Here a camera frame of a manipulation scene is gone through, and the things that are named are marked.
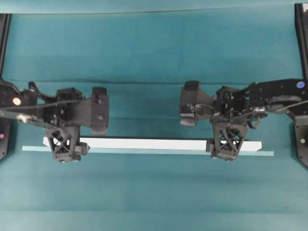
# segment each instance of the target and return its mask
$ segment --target teal table surface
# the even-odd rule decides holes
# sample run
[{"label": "teal table surface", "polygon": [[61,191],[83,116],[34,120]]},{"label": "teal table surface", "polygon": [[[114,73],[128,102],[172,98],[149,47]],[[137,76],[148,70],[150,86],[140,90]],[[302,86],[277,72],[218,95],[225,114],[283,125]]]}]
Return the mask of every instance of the teal table surface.
[{"label": "teal table surface", "polygon": [[1,0],[1,13],[135,13],[277,6],[303,0]]},{"label": "teal table surface", "polygon": [[[12,2],[22,7],[23,1]],[[222,85],[303,78],[293,3],[252,2],[180,12],[14,14],[3,77],[21,89],[33,80],[48,94],[75,87],[89,96],[93,86],[107,87],[110,137],[209,138],[207,121],[194,128],[179,124],[185,81],[197,79],[214,94]],[[142,4],[139,10],[147,11]],[[247,136],[274,157],[229,163],[209,156],[90,153],[60,164],[50,153],[21,151],[41,146],[43,129],[14,124],[11,135],[0,162],[0,231],[308,228],[308,169],[296,158],[294,128],[285,115],[269,115]],[[82,135],[90,131],[83,128]]]}]

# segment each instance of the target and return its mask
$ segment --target wire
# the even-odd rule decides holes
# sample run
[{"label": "wire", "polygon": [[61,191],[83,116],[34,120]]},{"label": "wire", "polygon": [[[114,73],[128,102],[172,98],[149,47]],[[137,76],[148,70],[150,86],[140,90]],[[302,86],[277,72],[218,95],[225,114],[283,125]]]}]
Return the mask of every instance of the wire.
[{"label": "wire", "polygon": [[12,109],[37,109],[37,108],[45,108],[45,107],[53,107],[53,106],[58,106],[59,104],[65,104],[65,103],[78,103],[81,100],[63,100],[63,101],[58,101],[55,103],[47,103],[47,104],[40,104],[40,105],[35,105],[35,106],[13,106],[13,107],[3,107],[0,108],[1,111],[7,111],[7,110],[12,110]]},{"label": "wire", "polygon": [[282,107],[282,108],[280,108],[280,109],[274,111],[274,113],[280,112],[280,111],[283,111],[283,110],[288,109],[288,108],[290,108],[290,107],[295,107],[295,106],[298,106],[298,105],[301,105],[301,104],[304,104],[304,103],[308,103],[308,100],[305,100],[305,101],[302,101],[302,102],[299,102],[299,103],[294,103],[294,104],[291,104],[291,105],[289,105],[289,106]]},{"label": "wire", "polygon": [[211,109],[214,109],[211,105],[207,105],[207,104],[204,104],[204,103],[198,103],[198,104],[195,105],[195,107],[199,107],[199,106],[209,107]]}]

